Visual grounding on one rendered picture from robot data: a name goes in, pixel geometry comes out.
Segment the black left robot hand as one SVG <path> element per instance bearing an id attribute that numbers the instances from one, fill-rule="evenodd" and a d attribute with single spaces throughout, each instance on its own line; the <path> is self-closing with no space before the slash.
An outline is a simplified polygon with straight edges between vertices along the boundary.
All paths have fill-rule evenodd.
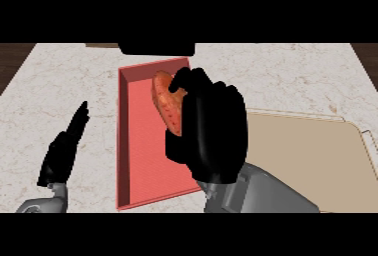
<path id="1" fill-rule="evenodd" d="M 43 159 L 37 185 L 47 187 L 53 183 L 66 183 L 77 155 L 77 147 L 88 122 L 87 102 L 82 102 L 72 116 L 68 128 L 60 131 Z"/>

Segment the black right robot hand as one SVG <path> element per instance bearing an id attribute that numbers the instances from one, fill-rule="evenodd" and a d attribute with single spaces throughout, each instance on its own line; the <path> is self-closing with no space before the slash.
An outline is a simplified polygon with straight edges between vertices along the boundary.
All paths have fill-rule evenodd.
<path id="1" fill-rule="evenodd" d="M 168 90 L 183 89 L 181 135 L 165 130 L 165 156 L 184 164 L 196 181 L 236 182 L 248 151 L 243 97 L 233 85 L 212 83 L 202 68 L 181 68 Z"/>

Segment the orange sweet potato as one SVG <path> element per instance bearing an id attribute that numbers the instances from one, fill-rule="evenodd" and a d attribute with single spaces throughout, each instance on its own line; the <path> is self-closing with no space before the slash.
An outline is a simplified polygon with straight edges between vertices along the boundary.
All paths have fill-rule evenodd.
<path id="1" fill-rule="evenodd" d="M 174 93 L 170 92 L 172 76 L 165 71 L 158 71 L 152 77 L 152 101 L 162 117 L 170 132 L 181 135 L 181 105 L 186 91 L 178 88 Z"/>

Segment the tan cardboard box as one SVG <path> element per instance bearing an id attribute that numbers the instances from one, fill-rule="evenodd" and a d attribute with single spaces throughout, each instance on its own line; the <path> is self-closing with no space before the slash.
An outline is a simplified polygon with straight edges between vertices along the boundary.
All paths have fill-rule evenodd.
<path id="1" fill-rule="evenodd" d="M 378 166 L 369 131 L 339 116 L 248 111 L 246 162 L 323 212 L 378 213 Z"/>

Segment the red rectangular tray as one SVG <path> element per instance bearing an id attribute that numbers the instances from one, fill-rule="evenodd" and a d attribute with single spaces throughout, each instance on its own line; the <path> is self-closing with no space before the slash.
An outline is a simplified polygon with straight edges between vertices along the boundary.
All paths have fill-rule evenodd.
<path id="1" fill-rule="evenodd" d="M 165 124 L 152 102 L 156 71 L 175 74 L 189 58 L 118 68 L 116 209 L 127 210 L 201 190 L 187 167 L 165 157 Z"/>

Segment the black appliance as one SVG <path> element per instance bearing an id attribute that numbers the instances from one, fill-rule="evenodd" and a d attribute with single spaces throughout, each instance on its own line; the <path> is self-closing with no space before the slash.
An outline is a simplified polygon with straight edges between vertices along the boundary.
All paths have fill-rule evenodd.
<path id="1" fill-rule="evenodd" d="M 193 43 L 136 43 L 118 44 L 119 50 L 127 55 L 152 56 L 192 56 L 195 54 Z"/>

